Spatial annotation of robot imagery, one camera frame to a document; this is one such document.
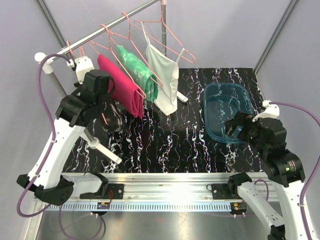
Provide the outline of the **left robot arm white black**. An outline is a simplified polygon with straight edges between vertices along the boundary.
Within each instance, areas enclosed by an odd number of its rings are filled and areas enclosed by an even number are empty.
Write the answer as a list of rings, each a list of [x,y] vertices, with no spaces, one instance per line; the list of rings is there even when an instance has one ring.
[[[100,173],[67,178],[62,172],[75,142],[88,124],[101,116],[104,104],[111,99],[112,80],[105,71],[90,70],[84,75],[83,84],[60,101],[56,118],[52,120],[54,128],[39,160],[28,174],[19,175],[16,181],[40,201],[61,206],[73,196],[81,199],[107,196],[109,181]]]

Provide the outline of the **green tie-dye trousers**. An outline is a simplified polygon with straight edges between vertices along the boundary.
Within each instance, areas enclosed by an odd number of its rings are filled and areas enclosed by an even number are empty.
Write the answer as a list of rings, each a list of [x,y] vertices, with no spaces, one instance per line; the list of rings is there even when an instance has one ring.
[[[149,67],[122,45],[117,46],[117,58],[119,67],[124,67],[123,71],[127,71],[132,76],[134,82],[146,94],[146,100],[154,102],[158,97],[158,79]]]

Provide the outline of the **magenta trousers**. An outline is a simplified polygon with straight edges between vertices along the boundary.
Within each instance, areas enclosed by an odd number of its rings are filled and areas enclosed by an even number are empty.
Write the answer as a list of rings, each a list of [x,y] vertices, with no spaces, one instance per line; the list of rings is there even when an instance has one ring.
[[[99,69],[110,74],[113,82],[109,82],[109,91],[115,87],[112,99],[119,102],[135,118],[144,116],[143,97],[139,94],[134,82],[111,60],[103,54],[97,58]]]

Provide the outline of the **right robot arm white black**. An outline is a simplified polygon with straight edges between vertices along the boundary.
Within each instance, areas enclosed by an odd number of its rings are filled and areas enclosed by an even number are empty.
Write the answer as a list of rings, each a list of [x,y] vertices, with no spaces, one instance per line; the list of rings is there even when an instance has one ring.
[[[248,143],[258,153],[263,171],[277,194],[282,214],[261,196],[246,173],[232,175],[227,193],[243,199],[267,230],[269,240],[317,240],[305,198],[306,176],[300,158],[286,148],[287,131],[278,119],[279,109],[266,108],[254,116],[239,111],[226,121],[231,135],[238,126],[237,138]]]

